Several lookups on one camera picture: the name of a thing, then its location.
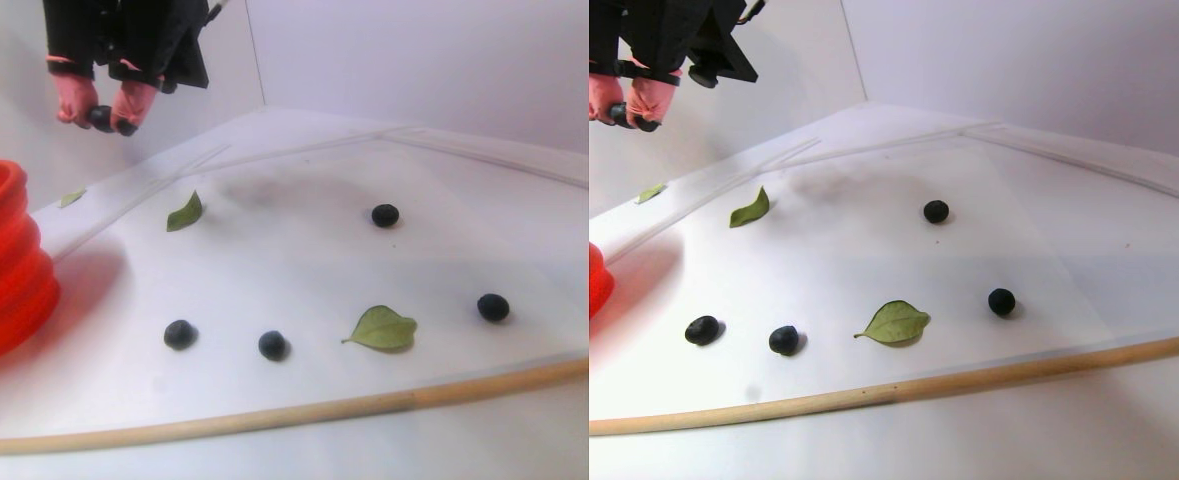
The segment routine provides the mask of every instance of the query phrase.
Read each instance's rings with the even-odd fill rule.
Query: white surface
[[[826,138],[842,137],[823,132],[845,132],[849,142],[871,132],[868,143],[876,143],[896,127],[909,137],[959,123],[967,120],[868,105],[773,143],[780,151],[803,138],[821,137],[825,146]],[[1094,154],[1102,163],[1128,151],[1012,131],[1009,137]],[[757,152],[759,160],[770,154],[768,146]],[[1175,157],[1147,154],[1168,166],[1159,169],[1166,175],[1179,172]],[[970,163],[961,163],[964,158]],[[914,163],[917,169],[910,169]],[[1177,198],[970,138],[784,170],[790,172],[791,188],[773,197],[775,210],[757,223],[725,224],[731,209],[752,198],[755,184],[747,184],[620,261],[613,270],[617,292],[594,318],[592,417],[771,401],[1179,333]],[[838,172],[848,179],[839,182]],[[955,183],[960,179],[968,182]],[[762,183],[771,192],[782,178],[764,175]],[[672,182],[671,191],[653,202],[676,193],[667,206],[657,204],[671,210],[699,197],[689,191],[697,184],[693,178]],[[922,234],[931,230],[921,219],[926,200],[903,200],[900,218],[871,205],[946,186],[937,191],[949,196],[944,200],[959,198],[951,202],[955,218],[936,230],[949,254],[934,252],[935,241]],[[981,191],[988,198],[974,196]],[[647,223],[624,211],[647,210],[653,202],[599,216],[590,237],[620,244],[613,239]],[[984,228],[969,229],[976,224]],[[1001,236],[990,236],[993,230]],[[771,242],[762,241],[769,234]],[[841,234],[850,237],[835,238]],[[744,252],[709,250],[731,243],[740,243]],[[864,259],[854,261],[850,251],[864,251]],[[896,254],[903,256],[891,264]],[[1017,320],[988,314],[984,295],[995,280],[1019,284],[1013,291],[1025,311]],[[895,292],[887,292],[896,282]],[[891,300],[889,294],[933,315],[924,337],[900,349],[851,338],[881,302]],[[681,329],[704,314],[726,315],[725,337],[705,348],[684,346]],[[810,334],[792,359],[766,347],[771,329],[785,323]],[[1065,348],[1075,342],[1082,343]],[[982,357],[988,360],[977,361]],[[607,379],[607,371],[615,377]],[[639,456],[640,451],[647,454]],[[593,438],[590,455],[592,476],[602,479],[1179,476],[1179,359],[936,401]]]
[[[844,5],[869,100],[1179,154],[1179,1]]]
[[[588,152],[584,4],[250,6],[269,105]]]
[[[95,184],[67,209],[37,212],[46,250],[65,252],[156,182],[165,186],[57,265],[62,303],[0,359],[0,438],[355,397],[584,355],[582,188],[389,142],[237,162],[290,143],[281,138],[307,145],[370,127],[263,111]],[[248,138],[279,145],[248,146]],[[210,143],[237,146],[202,166],[232,166],[169,183],[202,159],[186,151],[211,151]],[[193,189],[206,212],[165,232],[167,212]],[[401,210],[393,229],[370,224],[370,206],[382,202]],[[483,292],[508,298],[506,324],[479,318]],[[417,321],[409,351],[340,343],[370,305]],[[162,330],[182,317],[199,340],[170,351]],[[256,351],[270,329],[291,343],[281,364]],[[585,384],[566,384],[389,420],[0,458],[0,476],[81,476],[104,462],[118,463],[118,476],[582,476],[585,396]],[[265,443],[294,451],[265,456]],[[245,468],[252,458],[257,465]]]
[[[17,162],[28,172],[29,210],[263,106],[242,1],[230,4],[202,29],[210,87],[182,86],[172,96],[158,96],[144,127],[130,138],[55,120],[55,87],[44,60],[42,4],[0,1],[0,159]],[[101,104],[113,101],[118,86],[105,68],[95,70]]]
[[[864,101],[841,0],[773,1],[735,38],[758,83],[709,90],[684,78],[653,133],[590,125],[590,213]]]

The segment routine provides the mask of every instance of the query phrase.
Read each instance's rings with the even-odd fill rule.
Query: wooden stick
[[[245,433],[245,430],[278,429],[284,428],[284,426],[315,425],[315,422],[357,419],[380,413],[466,403],[485,397],[501,397],[506,394],[566,383],[566,381],[588,374],[590,359],[585,357],[561,362],[561,364],[489,376],[488,379],[457,381],[457,383],[452,384],[435,384],[435,387],[341,399],[341,401],[332,402],[180,421],[173,425],[138,426],[138,428],[92,430],[91,433],[68,435],[0,439],[0,454],[117,448],[237,434]]]
[[[590,435],[621,435],[648,433],[648,430],[699,429],[704,426],[744,425],[750,421],[782,419],[810,413],[848,410],[848,408],[872,405],[911,402],[917,399],[946,397],[960,393],[1006,387],[1023,381],[1048,379],[1054,375],[1109,369],[1121,364],[1179,355],[1179,337],[1155,340],[1129,347],[1105,349],[1105,351],[1079,353],[1061,357],[1006,364],[959,374],[929,376],[928,379],[901,381],[901,383],[875,384],[874,387],[817,394],[809,397],[790,397],[782,401],[744,405],[713,410],[670,413],[631,419],[590,421]]]

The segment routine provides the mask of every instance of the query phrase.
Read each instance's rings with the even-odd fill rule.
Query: small leaf
[[[357,342],[378,349],[402,348],[410,346],[415,333],[415,320],[397,315],[387,305],[375,305],[362,314],[350,338],[343,338],[341,343]]]
[[[869,326],[865,326],[864,333],[855,334],[855,337],[864,335],[881,343],[904,342],[922,335],[929,321],[931,315],[918,311],[918,308],[909,305],[903,300],[896,300],[878,308],[877,314],[869,320]]]
[[[73,202],[77,202],[78,198],[83,197],[83,193],[87,193],[87,188],[79,188],[77,192],[73,192],[73,193],[70,193],[70,195],[65,195],[64,197],[60,197],[60,206],[59,208],[64,209],[64,208],[66,208],[68,205],[73,205]]]
[[[638,195],[638,205],[641,205],[645,200],[652,200],[652,198],[661,195],[665,191],[666,184],[658,184],[656,188],[644,189],[643,193]]]
[[[167,232],[176,232],[176,230],[192,225],[199,218],[202,218],[202,200],[197,198],[195,191],[185,206],[167,215]]]
[[[768,191],[766,189],[758,188],[758,198],[753,200],[753,204],[731,212],[731,228],[760,219],[763,215],[768,215],[768,210],[771,210],[771,200],[768,199]]]

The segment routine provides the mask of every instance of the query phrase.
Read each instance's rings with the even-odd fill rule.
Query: dried leaf
[[[658,184],[656,188],[644,189],[643,193],[638,195],[638,205],[641,205],[645,200],[652,200],[652,198],[661,195],[665,191],[666,184]]]
[[[881,343],[904,342],[922,335],[929,321],[931,315],[918,311],[918,308],[909,305],[903,300],[896,300],[878,308],[877,314],[869,320],[869,326],[865,326],[864,333],[855,334],[855,337],[864,335]]]
[[[771,200],[768,199],[768,191],[766,189],[758,188],[758,198],[753,200],[753,204],[731,212],[731,228],[760,219],[763,215],[768,215],[768,210],[771,210]]]
[[[371,348],[394,349],[410,346],[415,333],[415,320],[397,315],[387,305],[375,305],[362,314],[350,338],[343,338],[341,343],[357,342]]]
[[[202,200],[195,191],[185,206],[167,215],[167,232],[176,232],[202,218]]]
[[[60,206],[59,208],[64,209],[64,208],[66,208],[68,205],[73,205],[73,202],[77,202],[78,198],[83,197],[83,193],[87,193],[87,188],[79,188],[77,192],[73,192],[73,193],[70,193],[70,195],[65,195],[64,197],[60,197]]]

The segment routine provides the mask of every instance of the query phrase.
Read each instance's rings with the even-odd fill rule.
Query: white backdrop
[[[265,99],[584,154],[582,1],[261,1]]]
[[[1179,1],[845,6],[869,100],[1179,154]]]
[[[0,0],[0,159],[17,162],[28,172],[31,210],[263,106],[243,1],[233,0],[202,32],[210,87],[179,87],[172,96],[158,96],[144,127],[126,138],[55,120],[55,87],[44,60],[42,4]],[[119,83],[100,68],[95,86],[100,103],[108,105]]]

